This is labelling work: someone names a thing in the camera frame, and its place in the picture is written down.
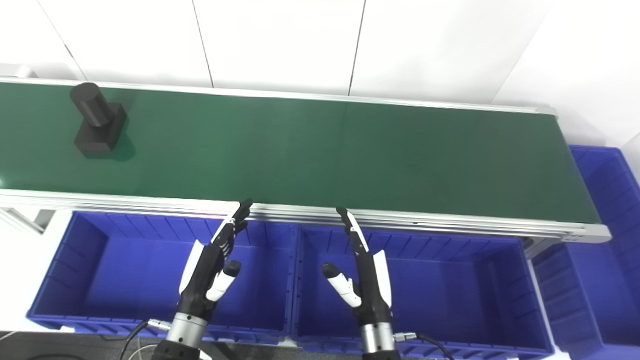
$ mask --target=black mechanical part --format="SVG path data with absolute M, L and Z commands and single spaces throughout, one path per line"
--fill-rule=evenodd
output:
M 188 347 L 173 341 L 160 341 L 154 349 L 151 360 L 199 360 L 200 349 Z
M 231 260 L 225 264 L 225 266 L 222 268 L 222 272 L 231 277 L 236 277 L 238 276 L 238 274 L 240 274 L 241 267 L 242 267 L 242 263 L 240 263 L 240 261 Z
M 94 83 L 75 86 L 70 96 L 84 118 L 74 141 L 76 147 L 84 152 L 112 151 L 127 118 L 122 105 L 107 102 Z
M 398 350 L 384 350 L 362 354 L 362 360 L 400 360 L 400 352 Z

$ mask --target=metal bracket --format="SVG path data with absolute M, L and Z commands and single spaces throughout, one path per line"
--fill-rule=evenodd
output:
M 44 234 L 53 214 L 55 214 L 55 210 L 40 210 L 36 218 L 31 220 L 14 208 L 0 208 L 0 220 L 18 231 L 37 235 Z

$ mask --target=black cylindrical object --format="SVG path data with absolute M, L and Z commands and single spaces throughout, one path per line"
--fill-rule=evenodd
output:
M 109 109 L 109 104 L 104 98 L 98 85 L 94 83 L 82 83 L 71 90 L 71 100 L 82 113 L 87 124 L 100 127 L 108 125 L 115 114 Z

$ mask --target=white wall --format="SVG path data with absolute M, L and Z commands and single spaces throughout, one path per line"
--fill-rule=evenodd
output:
M 41 78 L 82 79 L 35 0 L 0 0 L 0 34 L 0 63 L 25 64 Z
M 629 0 L 0 0 L 0 62 L 43 78 L 546 105 L 570 143 L 632 159 L 637 19 Z

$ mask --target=black block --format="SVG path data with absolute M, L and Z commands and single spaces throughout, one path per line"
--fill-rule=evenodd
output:
M 109 109 L 113 114 L 111 121 L 103 126 L 91 126 L 87 121 L 82 121 L 80 130 L 74 143 L 80 151 L 107 152 L 113 150 L 124 126 L 127 114 L 122 105 L 117 102 L 109 102 Z

